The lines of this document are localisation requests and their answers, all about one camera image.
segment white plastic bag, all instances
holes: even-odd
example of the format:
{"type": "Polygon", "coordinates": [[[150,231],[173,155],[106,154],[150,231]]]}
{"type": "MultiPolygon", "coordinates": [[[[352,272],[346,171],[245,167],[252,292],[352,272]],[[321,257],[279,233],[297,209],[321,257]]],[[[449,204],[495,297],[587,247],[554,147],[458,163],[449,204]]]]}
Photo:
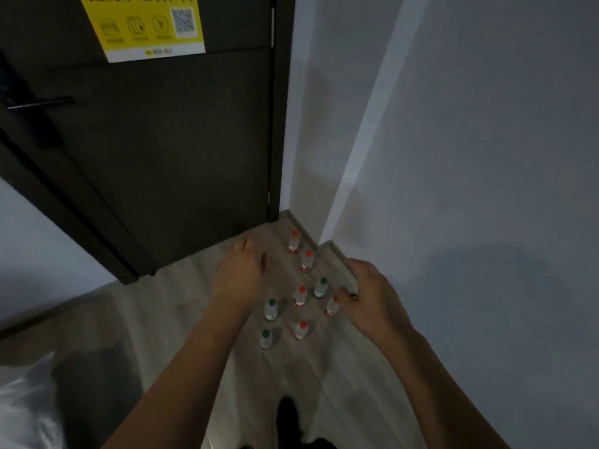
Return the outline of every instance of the white plastic bag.
{"type": "Polygon", "coordinates": [[[24,367],[0,367],[0,448],[64,449],[51,376],[54,353],[24,367]]]}

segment door frame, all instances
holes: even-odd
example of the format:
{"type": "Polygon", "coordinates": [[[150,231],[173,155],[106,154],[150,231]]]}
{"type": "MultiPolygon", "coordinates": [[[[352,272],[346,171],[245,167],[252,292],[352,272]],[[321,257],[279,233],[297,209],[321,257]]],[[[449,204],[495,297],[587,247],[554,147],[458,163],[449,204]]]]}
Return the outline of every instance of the door frame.
{"type": "MultiPolygon", "coordinates": [[[[295,0],[272,0],[273,82],[271,100],[271,138],[268,158],[268,213],[266,220],[279,218],[283,145],[289,86],[289,67],[293,36],[295,0]]],[[[139,273],[101,234],[70,198],[10,138],[0,126],[0,176],[46,217],[76,241],[120,282],[129,284],[139,273]]]]}

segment forearm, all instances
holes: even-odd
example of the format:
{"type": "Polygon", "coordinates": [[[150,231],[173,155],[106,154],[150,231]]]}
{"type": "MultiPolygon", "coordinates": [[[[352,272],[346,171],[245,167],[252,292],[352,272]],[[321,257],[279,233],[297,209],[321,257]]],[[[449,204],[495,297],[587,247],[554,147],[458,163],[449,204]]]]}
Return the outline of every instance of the forearm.
{"type": "Polygon", "coordinates": [[[213,301],[105,449],[199,448],[229,353],[248,315],[213,301]]]}
{"type": "Polygon", "coordinates": [[[422,335],[391,331],[378,346],[404,385],[428,449],[507,448],[422,335]]]}

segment person's left arm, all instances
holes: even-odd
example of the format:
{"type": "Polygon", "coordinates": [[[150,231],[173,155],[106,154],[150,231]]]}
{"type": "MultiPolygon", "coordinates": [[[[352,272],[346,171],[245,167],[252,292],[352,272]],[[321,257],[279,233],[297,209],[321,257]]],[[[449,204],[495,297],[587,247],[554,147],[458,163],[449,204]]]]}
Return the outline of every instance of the person's left arm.
{"type": "Polygon", "coordinates": [[[216,271],[210,306],[104,449],[201,446],[229,353],[264,298],[269,272],[254,239],[235,242],[216,271]]]}

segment person's left hand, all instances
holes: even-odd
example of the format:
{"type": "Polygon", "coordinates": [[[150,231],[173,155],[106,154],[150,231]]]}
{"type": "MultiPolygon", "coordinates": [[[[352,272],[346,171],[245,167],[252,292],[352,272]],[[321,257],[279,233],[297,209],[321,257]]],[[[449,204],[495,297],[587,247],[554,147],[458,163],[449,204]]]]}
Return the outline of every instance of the person's left hand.
{"type": "Polygon", "coordinates": [[[268,286],[271,260],[254,238],[235,241],[214,277],[214,301],[251,311],[263,300],[268,286]]]}

